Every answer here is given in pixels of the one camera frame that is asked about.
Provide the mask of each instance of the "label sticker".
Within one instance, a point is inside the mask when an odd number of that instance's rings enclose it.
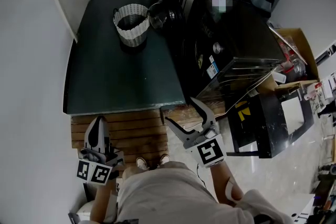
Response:
[[[223,152],[216,139],[212,139],[197,147],[203,164],[210,163],[220,157],[223,157]]]
[[[91,178],[92,183],[102,183],[106,184],[107,179],[109,178],[109,175],[111,173],[112,167],[106,167],[106,166],[100,166],[97,165],[95,172],[93,173],[93,176]]]
[[[77,170],[77,177],[87,181],[88,174],[89,174],[89,162],[79,161],[78,163],[78,170]]]
[[[213,62],[208,69],[206,70],[208,73],[209,77],[212,79],[214,76],[218,74],[218,68],[215,62]]]

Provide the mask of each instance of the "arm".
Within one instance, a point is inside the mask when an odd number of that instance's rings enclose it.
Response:
[[[235,206],[234,202],[228,200],[225,196],[225,188],[229,179],[231,178],[231,181],[235,182],[234,177],[230,171],[230,168],[227,166],[226,162],[221,162],[215,166],[212,166],[210,170],[218,202],[220,204]],[[232,188],[231,193],[232,198],[234,200],[241,200],[243,195],[244,195],[243,191],[240,189],[237,183],[235,183]]]
[[[105,186],[101,186],[97,190],[96,198],[93,202],[90,220],[103,223],[106,215],[107,206],[109,204],[110,195],[118,195],[116,191],[116,179],[109,180]]]

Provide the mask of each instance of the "wooden slat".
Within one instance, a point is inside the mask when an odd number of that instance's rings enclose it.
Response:
[[[97,116],[98,115],[73,116],[71,117],[71,124],[90,124]],[[103,114],[103,116],[105,117],[107,122],[144,120],[159,118],[160,110],[155,109],[136,112]]]
[[[122,151],[124,151],[125,156],[130,154],[143,154],[143,153],[167,151],[167,150],[168,150],[167,142],[156,143],[155,145],[124,147],[122,149]]]
[[[119,166],[118,170],[119,171],[125,171],[126,168],[131,167],[131,166],[136,166],[135,162],[134,163],[125,163],[124,166]]]
[[[110,132],[110,138],[112,140],[122,139],[122,138],[134,138],[134,137],[143,137],[150,135],[159,135],[165,134],[166,127],[165,126],[154,126],[149,128],[141,128],[135,130],[122,130],[122,131],[113,131]],[[71,140],[73,141],[82,141],[84,140],[85,133],[71,133]]]
[[[84,141],[71,141],[71,146],[81,150],[84,147]]]
[[[162,125],[161,118],[108,123],[109,131],[131,130]],[[87,130],[88,127],[88,124],[73,124],[71,125],[71,132],[83,133]]]
[[[146,153],[154,151],[167,150],[166,144],[168,141],[167,135],[147,136],[140,138],[114,140],[113,146],[120,148],[124,154]],[[72,141],[72,148],[82,149],[84,141]]]
[[[114,140],[112,145],[116,148],[122,149],[123,147],[155,145],[156,143],[162,143],[162,142],[168,142],[166,134],[128,138],[128,139],[118,139]]]
[[[225,113],[225,103],[224,101],[216,102],[206,102],[205,103],[215,114],[215,116],[220,116]],[[174,109],[169,109],[162,107],[163,117],[172,119],[179,124],[201,122],[202,118],[190,105],[177,105]]]
[[[164,154],[168,154],[168,151],[157,151],[153,153],[125,155],[124,161],[125,163],[134,163],[137,160],[136,158],[138,157],[143,157],[147,162],[152,160],[160,160],[160,158]]]

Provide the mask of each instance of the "wooden floor mat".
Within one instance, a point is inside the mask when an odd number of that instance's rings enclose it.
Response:
[[[71,117],[72,148],[84,147],[84,134],[96,115]],[[125,167],[135,165],[143,157],[155,167],[163,154],[168,154],[166,127],[160,110],[105,114],[113,146],[124,151]]]

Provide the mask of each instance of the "dark green countertop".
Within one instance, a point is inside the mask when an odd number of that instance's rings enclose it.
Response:
[[[150,27],[146,47],[131,55],[120,47],[113,9],[151,0],[91,0],[71,50],[64,112],[99,114],[185,103],[163,36]]]

